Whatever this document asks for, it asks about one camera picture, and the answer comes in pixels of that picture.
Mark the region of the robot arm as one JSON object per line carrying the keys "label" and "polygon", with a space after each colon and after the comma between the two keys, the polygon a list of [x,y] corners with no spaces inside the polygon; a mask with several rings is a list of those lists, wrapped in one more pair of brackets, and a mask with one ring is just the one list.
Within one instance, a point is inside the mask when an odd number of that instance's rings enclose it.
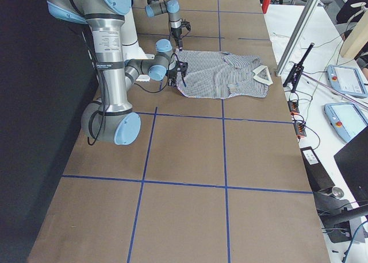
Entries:
{"label": "robot arm", "polygon": [[183,39],[191,32],[191,24],[182,18],[178,0],[147,0],[145,12],[148,17],[168,15],[170,37],[174,39],[179,51],[182,51]]}
{"label": "robot arm", "polygon": [[147,0],[147,16],[167,14],[171,39],[156,43],[156,54],[146,55],[139,45],[133,17],[133,0],[47,0],[48,10],[57,19],[89,26],[93,37],[90,49],[97,70],[101,97],[84,110],[81,127],[87,141],[129,145],[138,136],[141,119],[128,101],[128,90],[147,76],[174,83],[184,78],[188,64],[180,61],[175,48],[182,48],[182,29],[189,22],[179,13],[177,0]]}

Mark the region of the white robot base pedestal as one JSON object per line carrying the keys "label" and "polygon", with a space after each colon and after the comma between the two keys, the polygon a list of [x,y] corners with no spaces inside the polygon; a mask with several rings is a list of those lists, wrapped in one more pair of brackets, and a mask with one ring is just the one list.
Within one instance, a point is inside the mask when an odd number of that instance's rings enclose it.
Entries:
{"label": "white robot base pedestal", "polygon": [[141,77],[149,78],[148,69],[153,59],[148,59],[139,45],[132,11],[132,0],[115,0],[116,14],[123,20],[120,28],[122,57],[125,63],[126,88],[129,89]]}

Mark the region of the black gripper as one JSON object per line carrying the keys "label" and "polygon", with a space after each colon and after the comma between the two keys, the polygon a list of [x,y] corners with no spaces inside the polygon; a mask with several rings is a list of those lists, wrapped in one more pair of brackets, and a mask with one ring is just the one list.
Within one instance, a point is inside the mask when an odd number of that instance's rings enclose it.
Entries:
{"label": "black gripper", "polygon": [[183,38],[182,29],[187,30],[187,34],[191,31],[191,24],[189,21],[180,19],[178,21],[172,22],[172,36],[175,40],[176,46],[181,52],[183,50]]}
{"label": "black gripper", "polygon": [[176,61],[175,67],[169,70],[169,78],[168,78],[168,86],[176,87],[177,86],[177,74],[178,72],[181,74],[182,83],[184,87],[186,87],[185,76],[188,69],[188,62]]}

